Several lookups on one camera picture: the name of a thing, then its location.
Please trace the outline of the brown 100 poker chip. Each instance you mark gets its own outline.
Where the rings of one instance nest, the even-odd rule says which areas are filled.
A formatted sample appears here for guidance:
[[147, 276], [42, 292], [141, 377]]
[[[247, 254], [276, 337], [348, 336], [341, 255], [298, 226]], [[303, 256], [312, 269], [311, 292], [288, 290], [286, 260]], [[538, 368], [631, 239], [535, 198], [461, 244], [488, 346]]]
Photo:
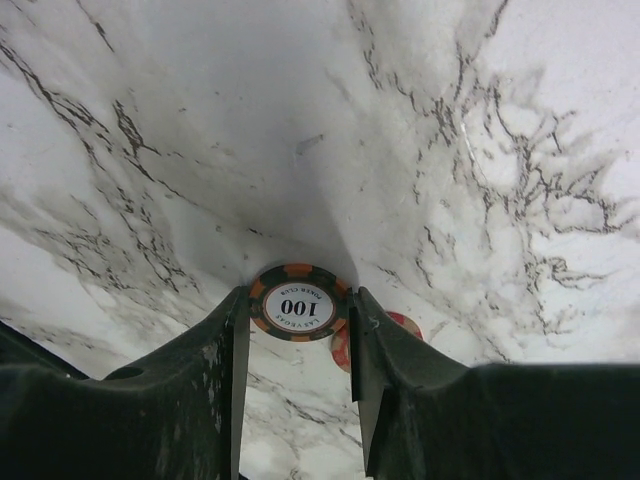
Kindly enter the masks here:
[[252, 282], [250, 317], [259, 329], [279, 340], [322, 340], [346, 325], [348, 290], [344, 281], [320, 267], [280, 265]]

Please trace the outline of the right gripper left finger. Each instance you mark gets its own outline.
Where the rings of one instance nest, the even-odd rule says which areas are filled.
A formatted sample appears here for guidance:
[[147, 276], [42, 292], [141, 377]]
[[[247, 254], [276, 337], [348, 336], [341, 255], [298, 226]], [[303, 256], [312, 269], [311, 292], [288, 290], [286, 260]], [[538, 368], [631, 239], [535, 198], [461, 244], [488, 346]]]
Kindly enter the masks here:
[[1, 329], [5, 479], [236, 479], [248, 291], [101, 380]]

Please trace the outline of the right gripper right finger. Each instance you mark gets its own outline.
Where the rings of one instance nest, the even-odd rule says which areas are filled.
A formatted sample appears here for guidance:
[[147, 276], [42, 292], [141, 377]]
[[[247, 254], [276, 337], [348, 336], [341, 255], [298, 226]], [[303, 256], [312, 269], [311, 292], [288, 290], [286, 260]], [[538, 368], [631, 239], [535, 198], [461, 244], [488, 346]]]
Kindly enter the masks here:
[[367, 289], [348, 306], [368, 477], [638, 477], [636, 365], [468, 367], [403, 329]]

